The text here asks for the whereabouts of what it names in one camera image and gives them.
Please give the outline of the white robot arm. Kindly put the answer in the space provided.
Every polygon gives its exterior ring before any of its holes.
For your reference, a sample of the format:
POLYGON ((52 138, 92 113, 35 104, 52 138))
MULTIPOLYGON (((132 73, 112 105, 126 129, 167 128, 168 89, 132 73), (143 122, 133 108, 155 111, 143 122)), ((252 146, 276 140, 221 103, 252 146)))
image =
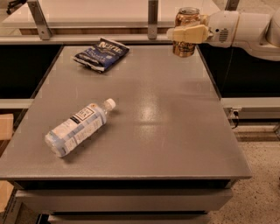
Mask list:
POLYGON ((273 16, 220 10, 212 15, 201 15, 200 21, 193 24, 171 28, 166 36, 175 42, 239 47, 262 60, 280 60, 279 10, 273 16))

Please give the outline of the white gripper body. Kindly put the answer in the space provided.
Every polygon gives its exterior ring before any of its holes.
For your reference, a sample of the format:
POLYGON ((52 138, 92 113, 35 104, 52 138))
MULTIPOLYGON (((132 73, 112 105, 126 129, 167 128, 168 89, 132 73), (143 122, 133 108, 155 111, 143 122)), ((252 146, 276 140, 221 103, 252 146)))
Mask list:
POLYGON ((206 42, 210 46, 230 47, 234 40, 238 19, 237 11, 221 10, 212 14, 207 23, 210 36, 206 42))

